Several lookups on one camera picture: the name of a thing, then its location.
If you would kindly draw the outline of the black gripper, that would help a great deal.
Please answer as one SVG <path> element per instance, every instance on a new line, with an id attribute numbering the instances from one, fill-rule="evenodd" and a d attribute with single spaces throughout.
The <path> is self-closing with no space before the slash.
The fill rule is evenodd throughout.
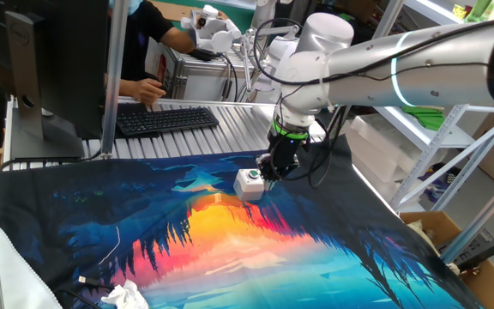
<path id="1" fill-rule="evenodd" d="M 299 167 L 299 162 L 294 160 L 294 157 L 300 144 L 306 138 L 306 135 L 268 133 L 268 153 L 256 157 L 256 164 L 263 179 L 265 191 L 271 191 L 275 181 L 288 180 L 288 175 Z"/>

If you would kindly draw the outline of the person right hand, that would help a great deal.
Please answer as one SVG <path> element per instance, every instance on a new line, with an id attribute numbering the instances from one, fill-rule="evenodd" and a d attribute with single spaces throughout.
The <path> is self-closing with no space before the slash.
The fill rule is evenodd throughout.
<path id="1" fill-rule="evenodd" d="M 166 95 L 166 91 L 161 87 L 161 82 L 150 78 L 143 79 L 133 82 L 131 96 L 146 106 L 152 106 Z"/>

